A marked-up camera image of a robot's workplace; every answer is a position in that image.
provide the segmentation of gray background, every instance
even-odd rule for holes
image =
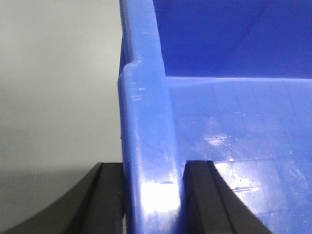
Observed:
[[[118,0],[0,1],[0,231],[121,162]]]

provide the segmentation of plastic storage bin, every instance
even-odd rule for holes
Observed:
[[[312,1],[120,6],[129,233],[186,232],[187,160],[213,160],[273,233],[312,233]]]

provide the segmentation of white wall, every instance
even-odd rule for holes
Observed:
[[[0,231],[121,162],[118,0],[0,1]]]

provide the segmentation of glossy blue plastic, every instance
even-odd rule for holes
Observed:
[[[120,6],[128,233],[186,233],[193,159],[213,160],[273,233],[312,233],[312,1]]]

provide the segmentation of bin floor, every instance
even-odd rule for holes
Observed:
[[[168,77],[181,170],[213,160],[275,234],[312,233],[312,79]]]

